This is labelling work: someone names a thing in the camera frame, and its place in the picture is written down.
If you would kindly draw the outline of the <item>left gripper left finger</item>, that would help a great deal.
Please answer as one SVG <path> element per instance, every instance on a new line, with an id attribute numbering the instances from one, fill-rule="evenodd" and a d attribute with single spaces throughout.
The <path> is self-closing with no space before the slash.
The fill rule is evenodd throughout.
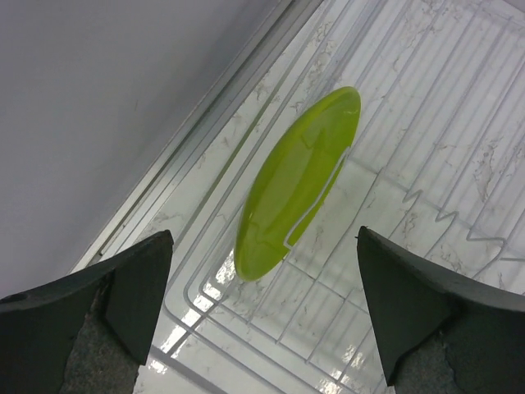
<path id="1" fill-rule="evenodd" d="M 1 300 L 3 393 L 131 393 L 153 341 L 173 239 L 159 231 Z"/>

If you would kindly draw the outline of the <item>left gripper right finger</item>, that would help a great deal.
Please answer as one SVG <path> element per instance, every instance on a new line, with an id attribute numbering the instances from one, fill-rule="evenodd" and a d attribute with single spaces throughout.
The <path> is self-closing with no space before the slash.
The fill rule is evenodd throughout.
<path id="1" fill-rule="evenodd" d="M 522 393 L 524 298 L 367 227 L 358 267 L 386 384 L 398 393 Z"/>

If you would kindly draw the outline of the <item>green white plate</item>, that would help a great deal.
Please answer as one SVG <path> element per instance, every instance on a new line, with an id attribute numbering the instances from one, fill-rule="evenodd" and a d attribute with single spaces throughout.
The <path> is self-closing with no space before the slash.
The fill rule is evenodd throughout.
<path id="1" fill-rule="evenodd" d="M 237 275 L 252 282 L 291 251 L 334 185 L 354 141 L 359 92 L 336 89 L 288 128 L 261 166 L 235 239 Z"/>

